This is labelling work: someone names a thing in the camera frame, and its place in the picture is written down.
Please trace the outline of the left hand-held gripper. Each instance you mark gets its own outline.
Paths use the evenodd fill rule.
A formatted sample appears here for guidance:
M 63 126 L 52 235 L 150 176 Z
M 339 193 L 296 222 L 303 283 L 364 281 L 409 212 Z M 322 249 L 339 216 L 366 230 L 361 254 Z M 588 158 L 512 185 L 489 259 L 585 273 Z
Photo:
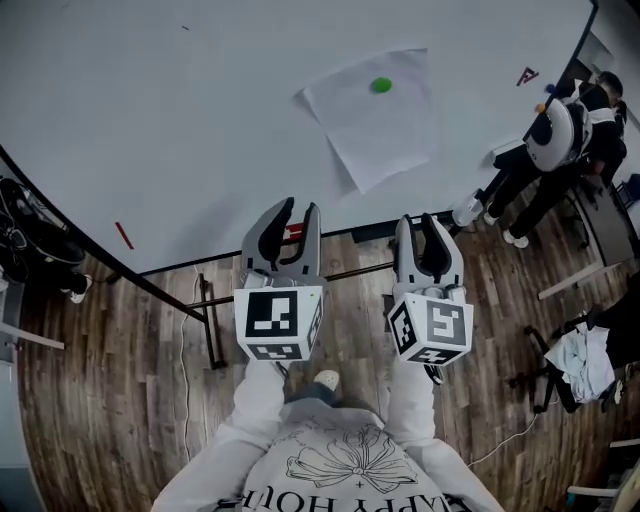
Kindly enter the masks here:
M 307 284 L 256 272 L 277 270 L 293 207 L 293 197 L 272 206 L 249 229 L 241 246 L 242 267 L 249 271 L 242 274 L 242 286 L 234 291 L 236 340 L 249 359 L 259 362 L 309 360 L 324 314 L 322 282 Z M 318 277 L 320 245 L 320 210 L 311 203 L 297 251 L 282 258 L 279 269 L 291 277 Z

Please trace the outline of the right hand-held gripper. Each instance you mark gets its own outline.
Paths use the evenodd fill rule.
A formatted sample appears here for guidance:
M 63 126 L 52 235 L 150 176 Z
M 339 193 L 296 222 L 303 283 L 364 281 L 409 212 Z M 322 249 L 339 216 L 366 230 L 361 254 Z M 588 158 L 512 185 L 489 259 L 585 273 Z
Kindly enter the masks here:
M 471 351 L 474 307 L 466 301 L 464 262 L 455 240 L 433 216 L 421 217 L 421 267 L 412 218 L 400 218 L 394 239 L 397 282 L 426 289 L 401 293 L 387 315 L 399 359 L 444 367 Z

